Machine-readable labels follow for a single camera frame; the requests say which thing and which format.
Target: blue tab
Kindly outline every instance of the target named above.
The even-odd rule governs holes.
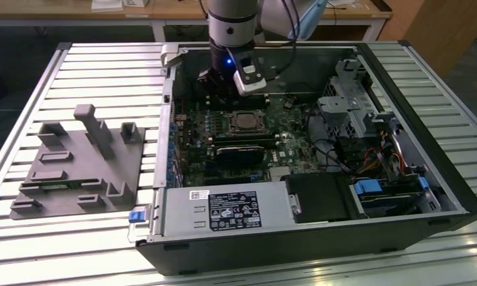
[[[362,180],[353,184],[357,195],[365,192],[381,192],[378,180]]]
[[[129,213],[129,223],[145,222],[145,211],[133,211]]]
[[[422,189],[428,189],[428,188],[429,188],[429,184],[428,184],[426,178],[418,177],[418,183],[421,184]]]

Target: aluminum extrusion table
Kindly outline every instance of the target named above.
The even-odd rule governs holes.
[[[380,62],[477,194],[477,119],[410,47],[372,42]],[[60,45],[0,152],[0,285],[470,285],[477,282],[477,222],[404,251],[289,265],[162,276],[133,248],[148,225],[129,227],[128,212],[10,220],[40,140],[41,123],[66,130],[76,104],[92,103],[110,128],[146,128],[137,206],[150,189],[162,95],[160,43]]]

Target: warning label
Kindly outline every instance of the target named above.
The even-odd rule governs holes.
[[[261,226],[256,192],[208,195],[208,210],[213,231]]]

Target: sticker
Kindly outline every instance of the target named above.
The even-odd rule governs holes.
[[[189,192],[189,200],[206,200],[208,199],[209,190],[204,191],[190,191]]]
[[[146,18],[148,15],[145,14],[125,14],[126,18]]]
[[[206,194],[206,196],[212,231],[261,227],[254,191]]]

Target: metal frame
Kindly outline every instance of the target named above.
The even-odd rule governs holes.
[[[377,42],[368,43],[368,45],[477,195],[477,121],[474,116],[465,112],[461,107],[462,103],[448,91],[441,80],[425,72],[430,69],[421,64],[422,61],[418,56],[408,52],[397,42]],[[158,44],[73,44],[73,47],[98,48],[109,46],[117,48],[117,55],[125,56],[130,54],[128,47],[149,47],[158,46]],[[18,123],[0,152],[0,285],[38,285],[44,282],[48,284],[65,282],[70,286],[314,285],[326,283],[380,286],[413,285],[414,283],[421,285],[477,284],[477,222],[454,232],[437,234],[406,250],[393,253],[338,257],[288,265],[206,273],[198,276],[164,277],[133,249],[133,241],[145,237],[149,229],[148,225],[140,223],[129,229],[126,212],[24,220],[21,222],[5,219],[10,198],[16,196],[17,184],[25,176],[32,155],[34,155],[36,148],[40,145],[40,141],[33,136],[40,123],[30,123],[28,128],[26,122],[38,121],[41,117],[53,118],[53,114],[61,116],[64,110],[53,109],[54,106],[72,104],[82,98],[102,103],[101,95],[78,94],[78,89],[74,86],[64,89],[68,92],[73,91],[73,95],[65,96],[60,89],[53,89],[49,91],[46,99],[41,101],[40,93],[44,92],[44,87],[48,89],[48,78],[52,74],[61,76],[61,72],[70,71],[66,68],[73,68],[74,65],[81,65],[82,70],[94,71],[96,64],[100,65],[100,68],[109,64],[108,68],[104,69],[106,71],[116,69],[112,68],[110,64],[118,64],[116,61],[65,61],[62,71],[58,72],[54,67],[58,62],[62,62],[61,56],[62,53],[56,52],[56,57],[50,61]],[[156,63],[160,63],[160,54],[126,63],[154,66]],[[120,75],[116,74],[112,76],[114,80],[134,79],[134,77],[128,77],[126,73],[128,71],[124,70],[121,77],[117,77]],[[136,94],[148,93],[148,86],[132,85],[133,83],[128,81],[124,81],[124,83],[128,88],[136,90]],[[124,91],[120,86],[102,86],[97,89],[116,94]],[[146,106],[146,99],[152,98],[153,95],[142,96],[145,100],[141,106]],[[120,103],[121,97],[116,96],[116,103]],[[381,94],[378,98],[381,105],[388,108]],[[36,112],[34,107],[46,106],[48,102],[50,110]],[[113,110],[114,117],[106,118],[109,124],[116,124],[120,120],[133,120],[138,126],[149,127],[148,141],[145,142],[146,154],[142,158],[140,177],[140,184],[144,187],[138,190],[137,199],[137,206],[141,207],[150,204],[153,200],[153,190],[148,186],[152,186],[153,183],[156,159],[153,154],[157,152],[157,130],[154,127],[158,122],[156,116],[144,118],[144,115],[141,115],[144,113],[134,114],[133,110],[142,112],[144,107],[134,107],[133,110],[129,108],[97,106],[97,110]]]
[[[336,49],[346,46],[348,43],[313,43],[302,42],[300,49]],[[181,45],[180,48],[192,48],[193,45]],[[456,211],[412,214],[400,217],[381,217],[364,220],[348,220],[344,222],[314,222],[301,225],[282,225],[274,228],[252,228],[229,232],[181,232],[158,236],[160,228],[168,228],[166,199],[153,202],[152,208],[158,209],[150,215],[150,235],[145,240],[136,243],[136,249],[149,262],[156,266],[161,274],[177,275],[182,273],[201,273],[206,271],[248,267],[248,265],[265,265],[270,257],[276,257],[277,263],[289,263],[298,259],[313,259],[316,257],[332,257],[360,253],[381,253],[385,249],[402,250],[420,242],[428,235],[458,229],[461,226],[477,220],[477,197],[460,176],[437,140],[433,138],[422,120],[400,89],[397,88],[384,66],[378,62],[369,46],[357,43],[352,48],[357,58],[372,76],[373,82],[386,99],[388,107],[393,110],[405,132],[429,166],[430,172],[452,201]],[[221,186],[222,189],[234,188],[245,191],[244,185]],[[314,237],[325,237],[325,243],[332,248],[320,248],[320,240]],[[281,251],[277,245],[286,245],[290,241],[301,241],[302,245],[293,244],[290,251]],[[236,245],[249,245],[248,248],[236,248]],[[206,261],[201,261],[200,254],[210,253]],[[225,264],[218,263],[229,257],[234,257]]]
[[[386,18],[370,19],[337,19],[336,23],[332,19],[320,20],[320,26],[368,26],[362,40],[376,41],[381,28],[384,27]],[[208,25],[205,19],[148,19],[148,18],[130,18],[114,20],[0,20],[0,27],[50,27],[50,26],[150,26],[157,42],[166,41],[165,26],[176,25]]]

